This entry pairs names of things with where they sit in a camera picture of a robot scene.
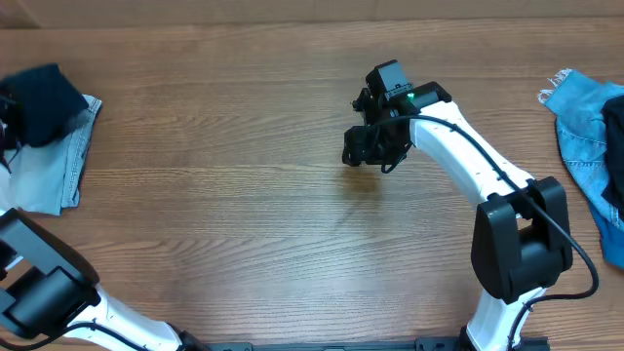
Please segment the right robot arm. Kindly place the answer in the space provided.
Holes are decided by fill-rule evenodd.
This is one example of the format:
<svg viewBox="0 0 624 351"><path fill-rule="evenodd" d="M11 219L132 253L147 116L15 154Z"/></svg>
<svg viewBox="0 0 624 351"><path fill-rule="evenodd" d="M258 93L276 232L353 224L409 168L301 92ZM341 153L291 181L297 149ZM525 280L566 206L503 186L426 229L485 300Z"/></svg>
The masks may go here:
<svg viewBox="0 0 624 351"><path fill-rule="evenodd" d="M344 134L342 161L388 174L411 148L434 159L476 209L471 263L483 292L458 338L421 338L419 350L547 350L524 338L530 302L572 264L566 194L495 151L438 83L415 86L396 60L376 66L353 101L364 123Z"/></svg>

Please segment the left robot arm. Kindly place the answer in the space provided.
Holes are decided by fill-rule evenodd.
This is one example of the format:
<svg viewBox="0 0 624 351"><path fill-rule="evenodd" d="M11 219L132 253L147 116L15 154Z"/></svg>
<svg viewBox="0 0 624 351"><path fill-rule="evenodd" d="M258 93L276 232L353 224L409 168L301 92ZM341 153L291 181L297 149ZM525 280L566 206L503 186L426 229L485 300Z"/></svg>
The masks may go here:
<svg viewBox="0 0 624 351"><path fill-rule="evenodd" d="M1 290L1 328L26 339L7 350L36 350L62 338L108 350L206 351L187 331L152 320L110 296L95 268L54 234L10 209L1 215L1 278L20 262L30 268Z"/></svg>

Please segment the dark navy t-shirt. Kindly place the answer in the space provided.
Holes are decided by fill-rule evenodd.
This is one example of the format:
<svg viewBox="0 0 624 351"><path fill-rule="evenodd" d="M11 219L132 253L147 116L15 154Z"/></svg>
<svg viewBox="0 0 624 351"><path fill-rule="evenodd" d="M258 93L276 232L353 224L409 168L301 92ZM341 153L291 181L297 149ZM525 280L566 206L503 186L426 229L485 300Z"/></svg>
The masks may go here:
<svg viewBox="0 0 624 351"><path fill-rule="evenodd" d="M1 80L1 147L42 147L77 127L88 108L82 94L55 63L29 68Z"/></svg>

